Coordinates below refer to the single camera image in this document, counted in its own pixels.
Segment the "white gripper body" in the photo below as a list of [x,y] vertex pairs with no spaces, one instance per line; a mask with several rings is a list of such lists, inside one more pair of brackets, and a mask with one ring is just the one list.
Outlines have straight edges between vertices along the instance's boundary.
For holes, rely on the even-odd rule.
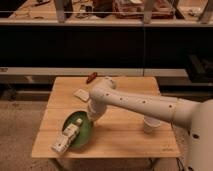
[[95,122],[102,117],[103,111],[93,111],[92,109],[87,109],[87,117],[90,121]]

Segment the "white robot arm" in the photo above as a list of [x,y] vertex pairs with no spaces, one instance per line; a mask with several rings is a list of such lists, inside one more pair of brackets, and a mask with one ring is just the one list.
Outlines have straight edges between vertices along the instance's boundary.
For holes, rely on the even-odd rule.
[[105,77],[89,91],[87,116],[96,121],[116,106],[185,128],[189,133],[186,171],[213,169],[213,99],[196,102],[176,97],[128,93]]

